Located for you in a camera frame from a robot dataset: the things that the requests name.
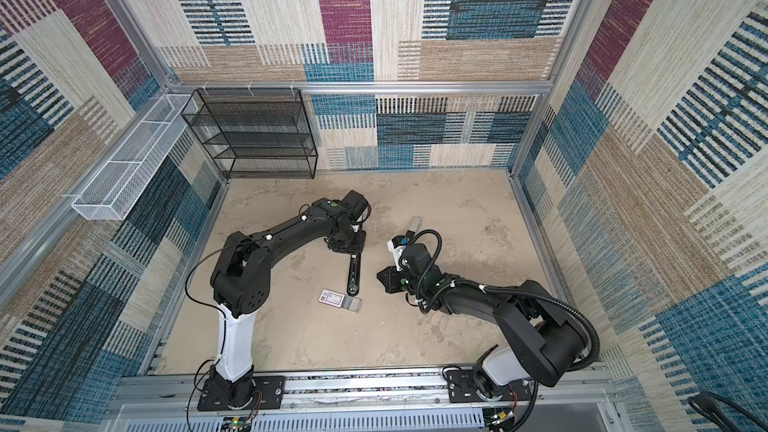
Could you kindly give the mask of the grey staple tray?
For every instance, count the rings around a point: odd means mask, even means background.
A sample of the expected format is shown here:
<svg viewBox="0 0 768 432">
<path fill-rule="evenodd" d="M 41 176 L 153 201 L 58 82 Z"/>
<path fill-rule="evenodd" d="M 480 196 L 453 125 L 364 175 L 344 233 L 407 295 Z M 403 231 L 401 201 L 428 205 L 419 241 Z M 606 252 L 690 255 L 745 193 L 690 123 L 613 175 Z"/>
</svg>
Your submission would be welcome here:
<svg viewBox="0 0 768 432">
<path fill-rule="evenodd" d="M 351 312 L 359 312 L 362 306 L 362 301 L 358 297 L 344 296 L 342 299 L 341 308 Z"/>
</svg>

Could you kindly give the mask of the red white staple box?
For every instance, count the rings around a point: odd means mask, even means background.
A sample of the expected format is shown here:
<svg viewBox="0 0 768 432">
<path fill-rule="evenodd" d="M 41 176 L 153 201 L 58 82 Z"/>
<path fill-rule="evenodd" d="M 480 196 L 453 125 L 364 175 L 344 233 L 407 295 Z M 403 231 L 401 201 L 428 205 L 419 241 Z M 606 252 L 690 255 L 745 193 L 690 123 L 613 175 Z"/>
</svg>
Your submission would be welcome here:
<svg viewBox="0 0 768 432">
<path fill-rule="evenodd" d="M 324 305 L 328 305 L 335 308 L 343 308 L 346 296 L 344 294 L 323 289 L 319 297 L 319 302 Z"/>
</svg>

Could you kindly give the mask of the grey silver stapler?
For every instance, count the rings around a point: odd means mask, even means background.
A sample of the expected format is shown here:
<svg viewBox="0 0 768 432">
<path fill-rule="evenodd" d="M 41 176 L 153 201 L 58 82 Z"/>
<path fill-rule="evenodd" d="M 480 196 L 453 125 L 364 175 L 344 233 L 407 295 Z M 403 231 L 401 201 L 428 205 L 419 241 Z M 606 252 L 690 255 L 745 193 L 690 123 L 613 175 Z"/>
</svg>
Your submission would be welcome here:
<svg viewBox="0 0 768 432">
<path fill-rule="evenodd" d="M 414 217 L 408 227 L 408 230 L 406 232 L 407 236 L 413 236 L 416 235 L 421 227 L 422 218 L 421 217 Z"/>
</svg>

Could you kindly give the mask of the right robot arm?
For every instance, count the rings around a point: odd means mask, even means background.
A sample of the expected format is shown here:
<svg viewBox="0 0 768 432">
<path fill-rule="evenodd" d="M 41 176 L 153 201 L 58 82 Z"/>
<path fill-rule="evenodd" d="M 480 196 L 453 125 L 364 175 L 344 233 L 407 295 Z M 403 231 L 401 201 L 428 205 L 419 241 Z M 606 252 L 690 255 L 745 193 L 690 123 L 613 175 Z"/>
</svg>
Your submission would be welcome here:
<svg viewBox="0 0 768 432">
<path fill-rule="evenodd" d="M 494 286 L 444 273 L 420 243 L 392 254 L 395 264 L 376 274 L 386 293 L 408 294 L 424 314 L 468 315 L 501 330 L 506 345 L 486 351 L 472 369 L 481 399 L 495 400 L 519 380 L 553 387 L 565 373 L 597 360 L 600 339 L 593 324 L 538 282 Z"/>
</svg>

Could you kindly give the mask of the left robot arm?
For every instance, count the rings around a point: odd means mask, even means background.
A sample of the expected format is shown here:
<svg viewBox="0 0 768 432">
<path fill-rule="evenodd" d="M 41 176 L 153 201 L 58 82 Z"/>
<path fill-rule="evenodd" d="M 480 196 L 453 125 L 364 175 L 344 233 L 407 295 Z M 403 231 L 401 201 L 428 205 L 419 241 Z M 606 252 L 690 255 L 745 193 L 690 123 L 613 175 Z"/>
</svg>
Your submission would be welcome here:
<svg viewBox="0 0 768 432">
<path fill-rule="evenodd" d="M 366 240 L 363 224 L 370 213 L 369 202 L 352 190 L 341 200 L 321 198 L 273 228 L 227 237 L 210 279 L 220 313 L 219 353 L 203 384 L 199 411 L 269 406 L 271 399 L 254 379 L 251 347 L 257 312 L 270 294 L 273 266 L 322 238 L 329 250 L 350 257 L 346 294 L 356 297 Z"/>
</svg>

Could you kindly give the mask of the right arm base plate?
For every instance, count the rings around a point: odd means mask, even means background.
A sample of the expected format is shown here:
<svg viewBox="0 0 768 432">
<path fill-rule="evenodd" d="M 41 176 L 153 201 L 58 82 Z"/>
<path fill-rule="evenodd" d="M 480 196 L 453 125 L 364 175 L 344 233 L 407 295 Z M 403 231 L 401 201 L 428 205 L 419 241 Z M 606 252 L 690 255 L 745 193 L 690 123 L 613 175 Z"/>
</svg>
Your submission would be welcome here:
<svg viewBox="0 0 768 432">
<path fill-rule="evenodd" d="M 483 372 L 457 365 L 443 367 L 441 376 L 447 384 L 451 403 L 520 402 L 528 401 L 532 396 L 531 383 L 518 380 L 497 385 Z"/>
</svg>

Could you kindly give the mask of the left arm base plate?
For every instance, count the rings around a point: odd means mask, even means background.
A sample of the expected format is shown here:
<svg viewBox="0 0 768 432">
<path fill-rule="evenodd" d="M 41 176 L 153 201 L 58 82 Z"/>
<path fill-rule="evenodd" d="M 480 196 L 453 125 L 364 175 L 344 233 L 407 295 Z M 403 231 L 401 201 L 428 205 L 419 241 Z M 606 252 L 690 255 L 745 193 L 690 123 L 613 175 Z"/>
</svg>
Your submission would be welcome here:
<svg viewBox="0 0 768 432">
<path fill-rule="evenodd" d="M 277 410 L 282 404 L 285 382 L 285 376 L 257 375 L 232 382 L 215 372 L 205 380 L 196 410 L 198 412 Z"/>
</svg>

